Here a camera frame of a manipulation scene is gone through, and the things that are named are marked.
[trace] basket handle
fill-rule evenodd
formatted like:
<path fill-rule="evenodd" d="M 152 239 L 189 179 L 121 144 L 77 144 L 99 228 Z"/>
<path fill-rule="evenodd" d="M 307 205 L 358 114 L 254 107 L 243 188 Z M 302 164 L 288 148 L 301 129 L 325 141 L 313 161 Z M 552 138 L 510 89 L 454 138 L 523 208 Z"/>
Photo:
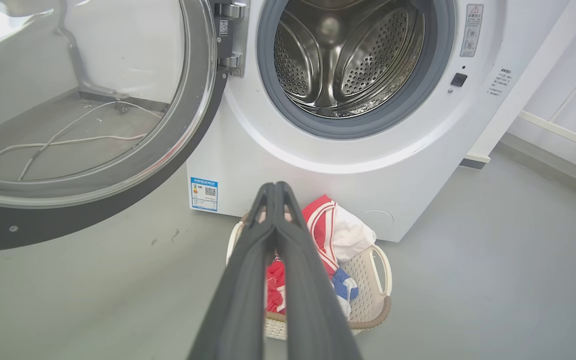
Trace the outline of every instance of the basket handle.
<path fill-rule="evenodd" d="M 226 249 L 226 265 L 228 265 L 228 260 L 231 259 L 233 255 L 233 249 L 235 249 L 235 244 L 237 244 L 237 239 L 240 237 L 241 228 L 244 226 L 244 221 L 240 221 L 232 228 L 230 233 L 230 239 L 228 239 L 228 248 Z"/>
<path fill-rule="evenodd" d="M 393 289 L 393 272 L 391 271 L 391 264 L 388 262 L 388 257 L 380 248 L 375 244 L 371 244 L 370 248 L 370 262 L 372 263 L 372 271 L 374 271 L 374 276 L 377 279 L 377 287 L 379 289 L 379 293 L 382 296 L 391 296 L 391 290 Z M 377 253 L 379 259 L 381 259 L 381 263 L 383 264 L 383 273 L 386 276 L 384 278 L 384 284 L 386 284 L 386 289 L 382 289 L 382 282 L 379 280 L 379 273 L 377 272 L 377 265 L 375 265 L 375 259 L 373 258 L 373 254 Z"/>

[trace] cable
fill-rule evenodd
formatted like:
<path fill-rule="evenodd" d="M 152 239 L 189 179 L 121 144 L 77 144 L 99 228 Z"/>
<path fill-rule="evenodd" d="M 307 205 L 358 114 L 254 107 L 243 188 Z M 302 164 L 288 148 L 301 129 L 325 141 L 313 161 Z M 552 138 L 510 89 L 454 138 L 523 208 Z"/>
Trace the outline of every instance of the cable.
<path fill-rule="evenodd" d="M 122 136 L 114 136 L 114 135 L 96 136 L 96 137 L 87 137 L 85 139 L 73 139 L 73 140 L 66 140 L 66 141 L 57 141 L 57 142 L 51 143 L 50 145 L 77 144 L 80 142 L 96 141 L 99 139 L 115 139 L 118 141 L 136 141 L 138 139 L 143 139 L 144 137 L 146 137 L 146 135 L 148 135 L 148 134 L 141 134 L 141 135 L 132 136 L 132 137 L 122 137 Z M 39 148 L 39 147 L 45 146 L 45 145 L 46 145 L 45 143 L 25 143 L 25 144 L 21 144 L 21 145 L 12 145 L 12 146 L 8 146 L 7 148 L 4 148 L 3 150 L 0 150 L 0 156 L 9 152 L 9 151 L 13 151 L 13 150 L 17 150 L 17 149 Z"/>
<path fill-rule="evenodd" d="M 138 109 L 142 109 L 145 112 L 149 112 L 150 114 L 153 114 L 154 116 L 158 117 L 158 118 L 162 118 L 161 116 L 159 116 L 158 114 L 155 114 L 155 112 L 152 112 L 148 109 L 144 109 L 143 107 L 139 106 L 139 105 L 135 105 L 132 102 L 126 102 L 126 101 L 110 101 L 110 102 L 106 102 L 105 104 L 101 104 L 98 107 L 95 107 L 94 109 L 91 109 L 89 112 L 86 112 L 85 114 L 83 114 L 82 116 L 78 117 L 77 120 L 74 120 L 73 122 L 69 123 L 66 127 L 64 127 L 63 129 L 61 129 L 59 132 L 57 132 L 53 137 L 50 138 L 50 140 L 48 140 L 48 142 L 46 142 L 45 144 L 43 144 L 43 146 L 37 150 L 37 152 L 34 153 L 34 155 L 32 155 L 32 157 L 30 157 L 30 159 L 28 160 L 28 162 L 25 164 L 25 167 L 23 167 L 23 171 L 21 171 L 21 175 L 19 175 L 19 178 L 17 180 L 22 181 L 24 179 L 24 177 L 26 176 L 26 173 L 28 172 L 28 169 L 30 169 L 30 166 L 33 164 L 33 162 L 35 161 L 35 159 L 37 159 L 37 157 L 39 157 L 39 155 L 41 155 L 41 153 L 44 152 L 44 150 L 46 150 L 46 148 L 48 148 L 48 146 L 50 146 L 53 141 L 55 141 L 55 139 L 57 139 L 57 137 L 59 137 L 62 133 L 64 133 L 66 130 L 68 130 L 71 126 L 75 125 L 75 123 L 77 123 L 77 121 L 82 120 L 84 117 L 86 117 L 88 114 L 90 114 L 91 112 L 94 112 L 97 109 L 100 109 L 102 107 L 105 107 L 107 105 L 110 104 L 126 104 L 126 105 L 132 105 L 133 107 L 136 107 Z"/>

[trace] washing machine door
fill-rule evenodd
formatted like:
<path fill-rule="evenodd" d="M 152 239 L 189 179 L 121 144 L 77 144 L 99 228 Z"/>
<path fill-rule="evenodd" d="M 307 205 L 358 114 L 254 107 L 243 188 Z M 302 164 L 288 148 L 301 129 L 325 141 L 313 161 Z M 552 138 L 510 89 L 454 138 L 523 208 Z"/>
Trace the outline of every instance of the washing machine door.
<path fill-rule="evenodd" d="M 26 3 L 0 2 L 0 250 L 99 223 L 173 174 L 220 104 L 238 16 L 228 0 Z"/>

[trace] laundry basket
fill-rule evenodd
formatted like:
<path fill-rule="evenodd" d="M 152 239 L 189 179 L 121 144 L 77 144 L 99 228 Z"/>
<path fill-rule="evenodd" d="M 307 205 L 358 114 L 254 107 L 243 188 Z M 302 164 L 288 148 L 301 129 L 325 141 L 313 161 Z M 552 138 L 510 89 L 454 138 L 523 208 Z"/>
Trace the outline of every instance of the laundry basket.
<path fill-rule="evenodd" d="M 226 250 L 226 264 L 233 253 L 235 244 L 242 234 L 245 217 L 233 228 Z M 374 255 L 379 256 L 384 268 L 385 289 L 379 280 Z M 379 246 L 373 244 L 370 248 L 355 255 L 348 262 L 341 264 L 345 271 L 359 286 L 359 295 L 350 301 L 350 318 L 348 325 L 353 335 L 364 330 L 379 326 L 391 311 L 391 287 L 393 273 L 388 257 Z M 275 339 L 286 340 L 286 315 L 276 312 L 266 312 L 265 335 Z"/>

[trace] washing machine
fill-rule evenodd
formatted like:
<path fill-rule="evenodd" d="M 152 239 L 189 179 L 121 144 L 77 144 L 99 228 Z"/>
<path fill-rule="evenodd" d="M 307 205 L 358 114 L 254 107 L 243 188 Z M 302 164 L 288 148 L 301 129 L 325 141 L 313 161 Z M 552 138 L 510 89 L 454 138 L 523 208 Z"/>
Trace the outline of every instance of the washing machine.
<path fill-rule="evenodd" d="M 240 217 L 284 181 L 301 204 L 326 194 L 400 241 L 565 3 L 246 2 L 243 76 L 188 159 L 190 207 Z"/>
<path fill-rule="evenodd" d="M 240 217 L 284 181 L 398 242 L 566 6 L 0 2 L 0 249 L 94 227 L 185 162 L 192 209 Z"/>

